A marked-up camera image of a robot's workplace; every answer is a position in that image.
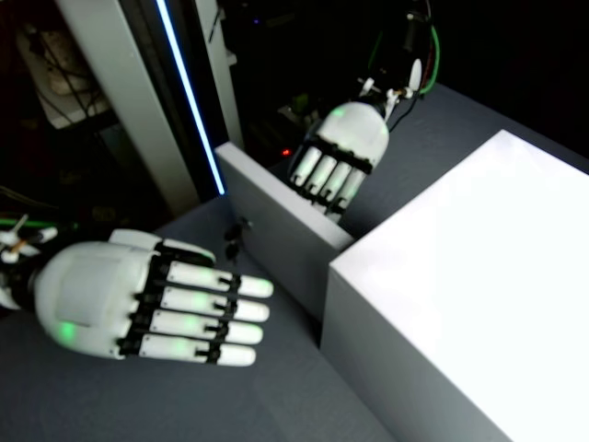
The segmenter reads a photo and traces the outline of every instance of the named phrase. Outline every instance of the box top surface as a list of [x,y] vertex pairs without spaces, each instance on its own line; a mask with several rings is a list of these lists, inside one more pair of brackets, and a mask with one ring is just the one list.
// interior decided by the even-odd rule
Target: box top surface
[[515,442],[587,441],[589,176],[501,131],[332,263]]

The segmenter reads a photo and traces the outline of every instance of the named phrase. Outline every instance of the led light strip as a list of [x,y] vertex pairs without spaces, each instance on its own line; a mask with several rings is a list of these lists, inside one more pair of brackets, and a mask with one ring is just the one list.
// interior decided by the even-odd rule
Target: led light strip
[[166,35],[167,40],[169,41],[169,46],[172,49],[172,53],[174,54],[174,60],[176,61],[176,66],[178,67],[180,78],[182,79],[184,92],[186,93],[188,102],[191,105],[192,117],[194,117],[194,122],[196,122],[196,127],[199,130],[199,136],[201,137],[202,145],[204,145],[204,152],[206,153],[209,165],[211,166],[211,171],[213,172],[214,182],[217,185],[217,190],[219,191],[219,194],[224,195],[225,187],[223,186],[223,182],[221,181],[219,169],[217,168],[216,162],[214,161],[213,150],[211,149],[209,138],[206,136],[206,132],[204,131],[204,124],[202,124],[201,113],[199,112],[199,107],[196,104],[196,98],[194,96],[194,92],[192,91],[191,82],[188,79],[188,73],[186,72],[186,66],[184,65],[182,54],[180,53],[178,41],[176,40],[174,27],[172,26],[172,22],[169,19],[166,0],[156,0],[156,2],[157,9],[159,9],[159,15],[162,17],[162,21],[164,22],[164,28],[166,29]]

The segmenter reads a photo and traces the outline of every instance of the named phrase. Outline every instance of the green cable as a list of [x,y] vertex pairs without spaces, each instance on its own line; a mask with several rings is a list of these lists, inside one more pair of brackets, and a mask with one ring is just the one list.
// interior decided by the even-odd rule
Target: green cable
[[433,71],[430,80],[427,82],[427,85],[420,90],[420,95],[427,94],[430,90],[432,90],[433,85],[435,84],[435,79],[438,77],[438,68],[440,67],[440,41],[438,40],[438,33],[435,31],[435,28],[432,27],[432,39],[433,39],[433,48],[435,50],[435,61],[433,63]]
[[[0,218],[0,226],[14,226],[18,222],[17,219]],[[49,223],[46,221],[27,221],[23,227],[31,228],[44,228],[44,227],[55,227],[55,223]]]
[[380,41],[383,40],[383,31],[381,30],[378,32],[378,37],[376,38],[375,47],[372,49],[372,53],[370,54],[370,60],[368,60],[368,70],[372,67],[372,63],[375,62],[376,53],[378,52],[378,46],[380,46]]

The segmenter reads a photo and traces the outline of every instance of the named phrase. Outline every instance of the gray table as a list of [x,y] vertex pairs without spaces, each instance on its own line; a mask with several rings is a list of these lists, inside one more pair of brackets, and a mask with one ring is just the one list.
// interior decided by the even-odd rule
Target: gray table
[[[395,131],[344,226],[362,236],[502,128],[589,170],[564,147],[437,87]],[[219,199],[159,233],[213,250],[235,270],[222,259],[231,222]],[[246,255],[237,270],[266,276]],[[393,440],[319,353],[317,325],[280,288],[269,304],[258,362],[248,368],[102,360],[63,350],[30,315],[0,320],[0,440]]]

